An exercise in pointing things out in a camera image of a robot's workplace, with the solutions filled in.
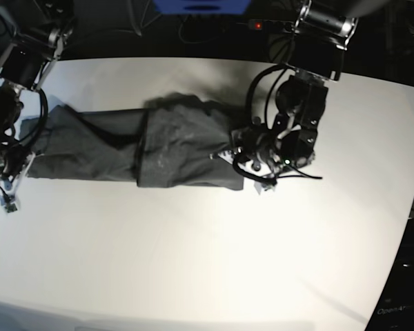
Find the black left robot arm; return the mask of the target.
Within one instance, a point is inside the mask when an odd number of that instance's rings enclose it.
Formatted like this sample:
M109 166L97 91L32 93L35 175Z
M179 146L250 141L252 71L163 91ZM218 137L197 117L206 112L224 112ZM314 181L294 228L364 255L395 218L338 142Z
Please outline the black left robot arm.
M293 74L276 80L266 96L277 107L273 124L252 122L232 133L235 172L262 185L274 186L288 177L305 178L302 168L315 158L319 121L326 107L327 81L338 81L344 53L360 17L371 14L384 1L295 1L297 13L284 58L260 72L251 82L245 109L251 114L253 96L266 76L287 70Z

